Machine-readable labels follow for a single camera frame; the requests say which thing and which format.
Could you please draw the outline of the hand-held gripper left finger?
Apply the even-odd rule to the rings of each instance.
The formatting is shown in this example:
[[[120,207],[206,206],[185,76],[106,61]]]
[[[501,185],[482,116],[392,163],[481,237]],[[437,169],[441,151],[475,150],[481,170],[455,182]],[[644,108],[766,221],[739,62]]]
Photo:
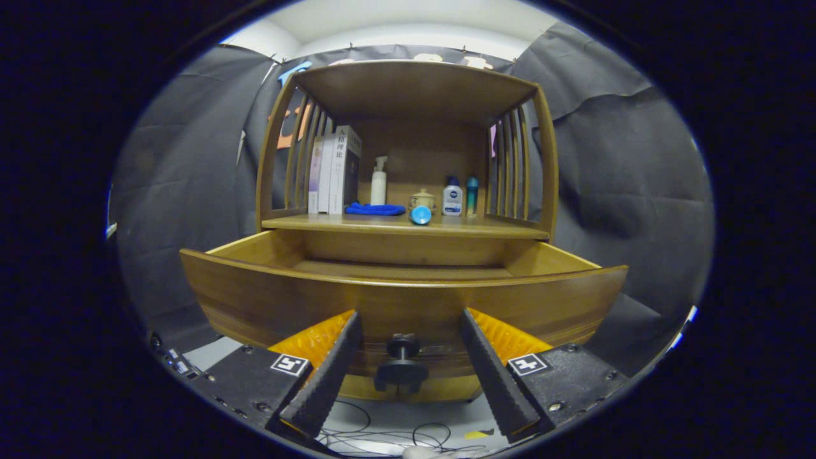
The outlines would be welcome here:
[[[242,346],[209,369],[189,369],[195,392],[253,427],[314,441],[339,395],[362,338],[355,310],[263,349]]]

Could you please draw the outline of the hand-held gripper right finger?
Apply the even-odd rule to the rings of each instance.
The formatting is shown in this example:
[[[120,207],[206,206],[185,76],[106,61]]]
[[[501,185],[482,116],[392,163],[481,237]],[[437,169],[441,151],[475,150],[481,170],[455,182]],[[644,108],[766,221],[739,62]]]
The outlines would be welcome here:
[[[570,342],[551,347],[515,326],[463,310],[460,334],[501,435],[518,442],[583,418],[629,383]]]

